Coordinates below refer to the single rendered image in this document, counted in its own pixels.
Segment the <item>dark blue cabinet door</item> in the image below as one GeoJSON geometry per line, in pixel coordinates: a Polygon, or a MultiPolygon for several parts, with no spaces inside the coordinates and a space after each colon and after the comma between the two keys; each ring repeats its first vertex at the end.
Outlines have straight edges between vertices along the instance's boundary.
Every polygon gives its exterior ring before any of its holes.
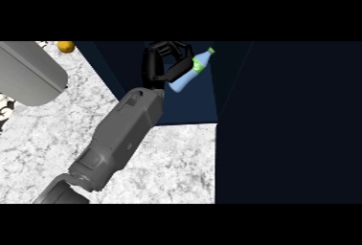
{"type": "Polygon", "coordinates": [[[257,42],[217,125],[220,203],[362,203],[362,42],[257,42]]]}

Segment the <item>blue water bottle green label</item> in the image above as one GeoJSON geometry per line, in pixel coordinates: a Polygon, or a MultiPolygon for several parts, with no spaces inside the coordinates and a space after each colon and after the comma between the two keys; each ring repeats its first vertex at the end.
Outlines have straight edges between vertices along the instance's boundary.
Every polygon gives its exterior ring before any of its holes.
{"type": "Polygon", "coordinates": [[[192,68],[186,71],[180,78],[177,78],[173,82],[168,83],[170,88],[176,93],[179,93],[183,90],[186,84],[198,77],[198,75],[207,68],[213,54],[214,48],[210,47],[204,53],[198,54],[192,58],[192,68]]]}

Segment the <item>black and white speckled object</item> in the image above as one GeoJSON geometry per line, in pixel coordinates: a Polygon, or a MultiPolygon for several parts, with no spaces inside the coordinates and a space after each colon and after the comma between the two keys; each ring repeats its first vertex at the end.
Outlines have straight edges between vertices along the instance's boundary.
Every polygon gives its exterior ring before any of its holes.
{"type": "Polygon", "coordinates": [[[0,132],[3,131],[3,125],[13,114],[16,107],[16,100],[0,93],[0,132]]]}

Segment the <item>orange round fruit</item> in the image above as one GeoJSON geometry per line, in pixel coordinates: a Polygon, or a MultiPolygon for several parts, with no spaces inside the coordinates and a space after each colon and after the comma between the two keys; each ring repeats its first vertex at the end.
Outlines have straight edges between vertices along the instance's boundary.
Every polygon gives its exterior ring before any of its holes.
{"type": "Polygon", "coordinates": [[[75,44],[72,41],[59,41],[56,47],[63,54],[69,54],[75,51],[75,44]]]}

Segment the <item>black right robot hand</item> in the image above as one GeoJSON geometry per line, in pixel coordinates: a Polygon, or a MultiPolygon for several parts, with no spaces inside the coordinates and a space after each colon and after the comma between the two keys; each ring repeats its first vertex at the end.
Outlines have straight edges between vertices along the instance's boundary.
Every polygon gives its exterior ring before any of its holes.
{"type": "Polygon", "coordinates": [[[193,66],[192,46],[180,41],[154,41],[145,48],[142,61],[143,86],[151,89],[162,89],[164,82],[174,82],[193,66]],[[176,64],[164,70],[165,56],[173,56],[176,64]]]}

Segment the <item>dark blue cabinet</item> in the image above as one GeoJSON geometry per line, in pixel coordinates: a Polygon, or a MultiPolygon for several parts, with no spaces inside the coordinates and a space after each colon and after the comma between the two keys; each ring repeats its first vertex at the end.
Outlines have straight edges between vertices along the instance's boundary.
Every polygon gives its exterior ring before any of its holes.
{"type": "MultiPolygon", "coordinates": [[[[217,123],[247,60],[251,41],[186,41],[195,55],[214,48],[201,75],[176,93],[164,86],[158,125],[217,123]]],[[[77,41],[75,46],[115,98],[142,83],[142,56],[149,41],[77,41]]]]}

